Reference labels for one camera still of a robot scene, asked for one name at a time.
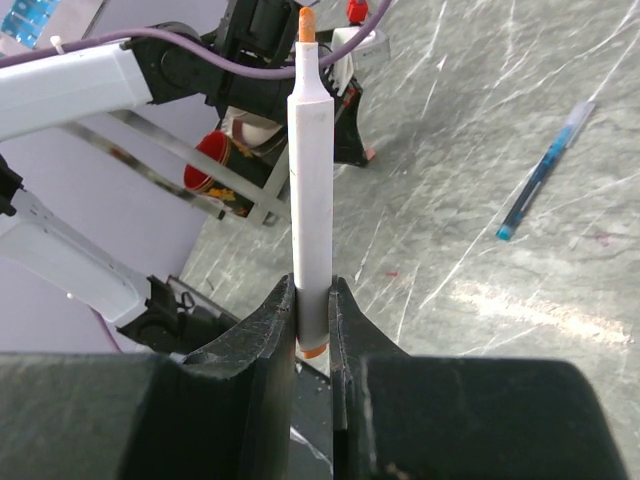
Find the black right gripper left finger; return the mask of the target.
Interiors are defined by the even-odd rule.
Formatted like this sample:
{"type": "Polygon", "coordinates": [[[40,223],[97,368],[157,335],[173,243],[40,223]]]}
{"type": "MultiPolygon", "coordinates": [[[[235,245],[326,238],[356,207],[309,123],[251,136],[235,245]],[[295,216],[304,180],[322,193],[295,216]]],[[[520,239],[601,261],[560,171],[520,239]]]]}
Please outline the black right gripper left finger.
{"type": "Polygon", "coordinates": [[[295,383],[295,288],[183,361],[5,354],[5,479],[282,479],[295,383]]]}

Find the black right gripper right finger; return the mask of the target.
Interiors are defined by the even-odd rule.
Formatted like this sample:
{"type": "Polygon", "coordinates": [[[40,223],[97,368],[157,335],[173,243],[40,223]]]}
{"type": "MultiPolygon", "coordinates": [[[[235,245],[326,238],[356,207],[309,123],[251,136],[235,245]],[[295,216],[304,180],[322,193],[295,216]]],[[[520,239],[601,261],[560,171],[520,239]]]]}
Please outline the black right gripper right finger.
{"type": "Polygon", "coordinates": [[[596,393],[554,359],[413,356],[329,293],[337,479],[624,479],[596,393]]]}

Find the white orange pen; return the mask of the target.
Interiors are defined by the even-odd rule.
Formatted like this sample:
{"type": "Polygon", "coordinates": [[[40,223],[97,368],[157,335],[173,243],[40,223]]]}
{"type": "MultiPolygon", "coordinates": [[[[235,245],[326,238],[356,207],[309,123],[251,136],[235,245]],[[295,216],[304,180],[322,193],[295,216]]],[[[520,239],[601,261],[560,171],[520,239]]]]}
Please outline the white orange pen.
{"type": "Polygon", "coordinates": [[[310,7],[299,12],[287,128],[296,335],[302,357],[312,359],[321,355],[329,342],[334,99],[320,78],[316,19],[310,7]]]}

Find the blue pen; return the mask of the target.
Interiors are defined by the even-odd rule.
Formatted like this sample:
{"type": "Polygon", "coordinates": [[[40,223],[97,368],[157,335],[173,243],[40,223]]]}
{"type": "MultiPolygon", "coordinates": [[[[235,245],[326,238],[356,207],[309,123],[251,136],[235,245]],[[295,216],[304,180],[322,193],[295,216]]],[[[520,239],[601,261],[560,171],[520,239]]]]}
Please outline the blue pen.
{"type": "Polygon", "coordinates": [[[536,165],[518,198],[496,231],[497,238],[504,241],[508,241],[512,238],[519,224],[529,210],[530,204],[535,199],[538,191],[553,171],[555,165],[558,163],[564,152],[577,138],[594,108],[595,103],[592,101],[579,102],[574,106],[569,116],[566,118],[562,128],[536,165]]]}

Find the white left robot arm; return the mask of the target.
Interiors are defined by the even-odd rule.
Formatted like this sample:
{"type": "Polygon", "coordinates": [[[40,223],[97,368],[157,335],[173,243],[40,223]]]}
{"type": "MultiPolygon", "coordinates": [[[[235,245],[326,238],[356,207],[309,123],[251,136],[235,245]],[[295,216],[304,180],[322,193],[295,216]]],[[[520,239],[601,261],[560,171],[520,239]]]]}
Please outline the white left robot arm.
{"type": "Polygon", "coordinates": [[[325,129],[293,138],[287,112],[305,49],[298,17],[308,1],[232,1],[199,34],[171,21],[82,38],[71,19],[51,30],[60,1],[22,1],[1,30],[20,45],[1,60],[1,348],[95,352],[105,336],[186,352],[191,314],[165,275],[181,268],[217,202],[239,216],[269,208],[291,230],[297,208],[266,193],[271,146],[303,146],[309,178],[295,189],[329,194],[330,166],[362,166],[361,87],[336,84],[348,41],[320,56],[325,129]],[[154,135],[186,164],[188,198],[170,200],[121,172],[114,144],[85,126],[107,115],[154,135]],[[143,273],[156,266],[160,275],[143,273]]]}

